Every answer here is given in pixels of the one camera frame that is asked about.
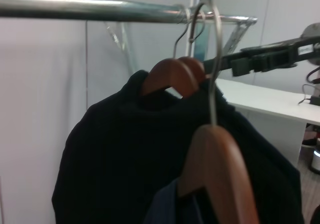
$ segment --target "white wall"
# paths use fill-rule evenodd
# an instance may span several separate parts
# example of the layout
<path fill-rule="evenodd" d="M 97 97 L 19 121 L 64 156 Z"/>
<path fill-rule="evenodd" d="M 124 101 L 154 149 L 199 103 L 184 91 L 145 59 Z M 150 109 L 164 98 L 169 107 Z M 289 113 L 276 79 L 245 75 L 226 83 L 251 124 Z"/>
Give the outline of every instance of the white wall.
<path fill-rule="evenodd" d="M 318 3 L 319 0 L 269 0 L 262 44 L 297 38 L 307 26 L 320 22 Z M 254 84 L 300 93 L 306 75 L 316 67 L 304 61 L 289 70 L 257 73 Z"/>
<path fill-rule="evenodd" d="M 237 51 L 244 47 L 276 43 L 298 38 L 304 29 L 320 22 L 319 0 L 217 0 L 220 11 L 231 15 L 258 17 L 258 23 L 251 27 L 239 44 Z M 229 37 L 230 27 L 225 27 L 225 39 Z M 210 38 L 210 48 L 214 39 Z M 298 67 L 273 70 L 267 73 L 252 73 L 242 77 L 232 77 L 231 70 L 223 71 L 220 78 L 232 79 L 248 84 L 300 93 L 306 75 L 316 66 L 307 61 L 299 62 Z"/>
<path fill-rule="evenodd" d="M 4 224 L 53 224 L 66 138 L 86 107 L 85 23 L 0 19 Z"/>
<path fill-rule="evenodd" d="M 192 0 L 131 0 L 155 4 L 184 4 Z M 129 24 L 129 39 L 139 69 L 151 70 L 160 60 L 172 57 L 183 25 Z M 178 45 L 177 56 L 185 55 L 186 39 Z M 127 62 L 106 32 L 102 22 L 88 23 L 88 103 L 89 106 L 117 92 L 128 81 Z"/>

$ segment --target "clothes rail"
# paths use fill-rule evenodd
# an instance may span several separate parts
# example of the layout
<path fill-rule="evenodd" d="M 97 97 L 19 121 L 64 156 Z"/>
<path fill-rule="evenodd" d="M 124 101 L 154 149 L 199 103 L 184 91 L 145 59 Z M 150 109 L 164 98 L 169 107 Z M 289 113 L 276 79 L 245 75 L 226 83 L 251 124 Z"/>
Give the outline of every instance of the clothes rail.
<path fill-rule="evenodd" d="M 178 6 L 123 0 L 0 0 L 0 17 L 145 23 L 185 23 Z M 206 19 L 213 21 L 212 12 Z M 225 23 L 253 25 L 257 18 L 221 16 Z"/>

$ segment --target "black cable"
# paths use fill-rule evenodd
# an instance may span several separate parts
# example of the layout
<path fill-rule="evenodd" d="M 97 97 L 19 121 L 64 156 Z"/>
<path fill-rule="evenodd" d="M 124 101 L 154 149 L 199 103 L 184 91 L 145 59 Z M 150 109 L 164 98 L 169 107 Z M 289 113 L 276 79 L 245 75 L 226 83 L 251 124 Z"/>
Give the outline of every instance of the black cable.
<path fill-rule="evenodd" d="M 312 70 L 307 76 L 306 76 L 306 81 L 310 84 L 318 84 L 318 83 L 315 83 L 314 81 L 315 80 L 310 80 L 309 77 L 314 74 L 315 72 L 319 71 L 320 70 L 320 67 L 316 68 L 315 70 Z"/>
<path fill-rule="evenodd" d="M 310 87 L 313 87 L 314 89 L 316 89 L 316 90 L 319 90 L 320 91 L 320 89 L 319 88 L 317 88 L 316 86 L 313 86 L 313 85 L 308 85 L 308 84 L 304 84 L 304 85 L 302 85 L 302 92 L 303 92 L 303 94 L 304 94 L 304 99 L 303 100 L 301 100 L 299 103 L 298 103 L 298 105 L 299 104 L 301 104 L 301 103 L 303 103 L 305 100 L 310 100 L 310 99 L 307 99 L 306 98 L 306 96 L 307 96 L 307 94 L 306 94 L 306 91 L 305 91 L 305 86 L 310 86 Z"/>

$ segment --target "wooden hanger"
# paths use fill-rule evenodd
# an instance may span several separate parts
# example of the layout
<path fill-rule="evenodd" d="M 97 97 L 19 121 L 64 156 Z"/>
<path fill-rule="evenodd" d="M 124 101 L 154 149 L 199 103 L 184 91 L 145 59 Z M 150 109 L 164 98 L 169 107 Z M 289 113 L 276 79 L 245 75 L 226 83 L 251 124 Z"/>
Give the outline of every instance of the wooden hanger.
<path fill-rule="evenodd" d="M 181 57 L 179 60 L 189 67 L 198 83 L 201 83 L 206 79 L 204 65 L 199 60 L 187 56 Z"/>
<path fill-rule="evenodd" d="M 184 8 L 185 14 L 186 14 L 186 18 L 187 18 L 187 25 L 186 25 L 186 29 L 183 32 L 183 34 L 177 39 L 177 41 L 175 42 L 175 48 L 174 48 L 174 52 L 173 52 L 173 57 L 176 56 L 176 50 L 177 50 L 177 44 L 179 42 L 179 40 L 187 33 L 188 28 L 189 28 L 189 23 L 191 20 L 191 15 L 190 15 L 190 11 L 188 8 L 186 8 L 185 6 L 181 6 L 182 8 Z M 203 33 L 203 31 L 205 30 L 206 27 L 206 15 L 204 14 L 203 11 L 200 11 L 202 20 L 203 20 L 203 24 L 202 24 L 202 29 L 199 32 L 199 34 L 194 38 L 194 31 L 190 32 L 190 36 L 189 36 L 189 48 L 188 48 L 188 56 L 186 57 L 181 57 L 179 58 L 179 60 L 181 60 L 182 62 L 185 63 L 185 65 L 187 65 L 189 67 L 189 69 L 191 70 L 191 72 L 193 73 L 194 77 L 196 78 L 198 83 L 203 82 L 206 79 L 206 74 L 204 73 L 205 68 L 203 63 L 201 63 L 200 61 L 198 61 L 195 58 L 190 57 L 191 56 L 191 50 L 192 50 L 192 44 L 193 42 Z"/>
<path fill-rule="evenodd" d="M 192 22 L 206 4 L 197 6 Z M 214 13 L 217 61 L 209 85 L 209 107 L 212 125 L 204 125 L 194 133 L 181 176 L 178 196 L 185 197 L 205 189 L 220 224 L 259 224 L 254 194 L 240 149 L 234 138 L 216 124 L 215 80 L 221 66 L 222 24 L 215 4 Z"/>
<path fill-rule="evenodd" d="M 140 94 L 173 87 L 183 97 L 198 91 L 199 86 L 190 69 L 180 60 L 165 59 L 157 63 L 142 84 Z"/>

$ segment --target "clothing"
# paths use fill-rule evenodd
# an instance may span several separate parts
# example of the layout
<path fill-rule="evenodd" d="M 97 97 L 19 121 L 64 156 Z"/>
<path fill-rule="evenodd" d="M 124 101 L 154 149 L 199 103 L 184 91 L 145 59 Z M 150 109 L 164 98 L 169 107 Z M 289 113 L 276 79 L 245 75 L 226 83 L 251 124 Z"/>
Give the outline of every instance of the clothing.
<path fill-rule="evenodd" d="M 209 82 L 188 98 L 140 97 L 147 75 L 92 105 L 71 132 L 52 197 L 57 224 L 140 224 L 155 193 L 179 177 L 193 133 L 210 120 Z M 299 172 L 219 90 L 216 107 L 244 157 L 261 224 L 303 223 Z"/>
<path fill-rule="evenodd" d="M 203 224 L 200 207 L 194 196 L 184 205 L 176 203 L 176 183 L 177 180 L 174 180 L 156 193 L 143 224 Z"/>

